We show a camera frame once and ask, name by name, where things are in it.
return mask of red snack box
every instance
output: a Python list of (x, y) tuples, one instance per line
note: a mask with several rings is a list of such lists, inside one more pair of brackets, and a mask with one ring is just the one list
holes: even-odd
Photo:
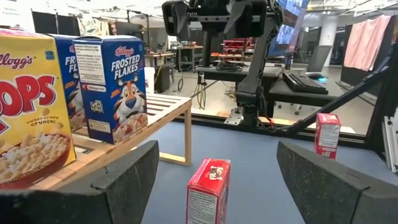
[(231, 163), (205, 159), (188, 183), (186, 224), (224, 224)]
[(341, 123), (335, 114), (317, 114), (315, 152), (329, 159), (336, 159)]

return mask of wooden slatted rack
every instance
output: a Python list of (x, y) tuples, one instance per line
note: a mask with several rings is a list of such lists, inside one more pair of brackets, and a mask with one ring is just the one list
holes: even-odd
[(147, 94), (149, 124), (123, 142), (113, 145), (88, 137), (87, 128), (73, 133), (77, 159), (53, 175), (37, 182), (32, 189), (56, 189), (108, 164), (133, 150), (143, 140), (177, 116), (185, 115), (185, 155), (160, 153), (160, 159), (189, 166), (191, 164), (191, 98)]

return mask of pink curtain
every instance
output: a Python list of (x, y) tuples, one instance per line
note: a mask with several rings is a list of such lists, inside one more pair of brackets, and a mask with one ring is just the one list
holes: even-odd
[(379, 16), (354, 24), (347, 43), (344, 66), (364, 71), (373, 69), (384, 31), (391, 16)]

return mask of blue cereal box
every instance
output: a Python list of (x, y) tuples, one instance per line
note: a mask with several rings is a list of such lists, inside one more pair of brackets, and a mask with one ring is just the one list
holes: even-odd
[(144, 43), (131, 36), (73, 41), (90, 138), (117, 144), (148, 124)]
[(85, 111), (81, 97), (79, 71), (73, 40), (77, 37), (49, 34), (55, 39), (60, 61), (63, 89), (67, 100), (68, 116), (72, 131), (85, 126)]

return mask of yellow cereal box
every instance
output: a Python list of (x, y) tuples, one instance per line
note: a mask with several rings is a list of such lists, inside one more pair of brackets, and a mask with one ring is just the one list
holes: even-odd
[(0, 29), (0, 189), (28, 188), (75, 159), (54, 39)]

